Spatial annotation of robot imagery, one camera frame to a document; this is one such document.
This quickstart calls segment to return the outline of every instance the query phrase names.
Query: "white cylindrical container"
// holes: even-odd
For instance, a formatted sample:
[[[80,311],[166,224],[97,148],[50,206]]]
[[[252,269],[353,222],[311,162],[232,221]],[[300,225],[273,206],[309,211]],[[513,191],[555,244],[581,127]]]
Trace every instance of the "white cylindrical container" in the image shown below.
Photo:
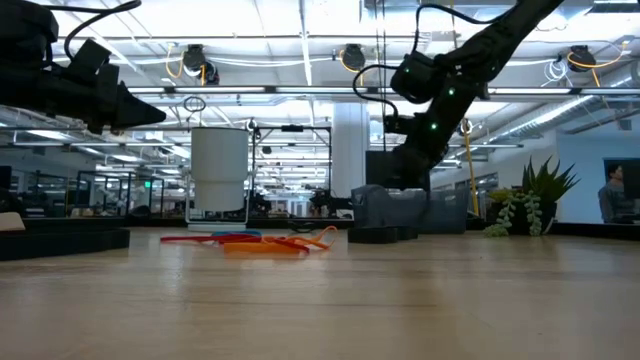
[[[242,209],[248,165],[249,133],[246,130],[217,127],[193,129],[191,176],[196,186],[196,209]]]

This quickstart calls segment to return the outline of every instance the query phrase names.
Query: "white column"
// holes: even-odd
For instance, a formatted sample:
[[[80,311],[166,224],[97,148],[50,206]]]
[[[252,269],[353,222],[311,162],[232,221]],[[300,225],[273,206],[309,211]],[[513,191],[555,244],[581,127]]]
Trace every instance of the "white column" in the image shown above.
[[[366,104],[337,103],[333,106],[332,195],[350,197],[363,186],[365,152],[369,149],[369,112]]]

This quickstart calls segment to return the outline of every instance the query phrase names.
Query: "person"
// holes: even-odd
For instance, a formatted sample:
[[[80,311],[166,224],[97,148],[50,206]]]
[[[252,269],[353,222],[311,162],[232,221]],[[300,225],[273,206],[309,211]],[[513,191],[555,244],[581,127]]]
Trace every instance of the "person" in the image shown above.
[[[611,164],[607,166],[609,181],[598,191],[600,211],[605,224],[620,222],[625,215],[635,213],[635,201],[624,195],[622,166]]]

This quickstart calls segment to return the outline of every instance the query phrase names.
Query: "desk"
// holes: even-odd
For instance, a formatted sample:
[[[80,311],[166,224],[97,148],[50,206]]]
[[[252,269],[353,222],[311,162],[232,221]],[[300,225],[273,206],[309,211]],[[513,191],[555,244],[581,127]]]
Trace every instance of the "desk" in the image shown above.
[[[0,263],[1,359],[632,359],[640,246],[428,236],[306,259],[160,245]]]

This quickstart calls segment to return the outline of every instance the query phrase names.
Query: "wooden table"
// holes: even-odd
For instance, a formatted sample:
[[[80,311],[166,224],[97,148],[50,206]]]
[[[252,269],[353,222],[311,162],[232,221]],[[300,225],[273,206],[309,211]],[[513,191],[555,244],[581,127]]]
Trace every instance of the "wooden table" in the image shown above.
[[[429,236],[308,258],[131,247],[0,263],[0,359],[637,359],[640,245]]]

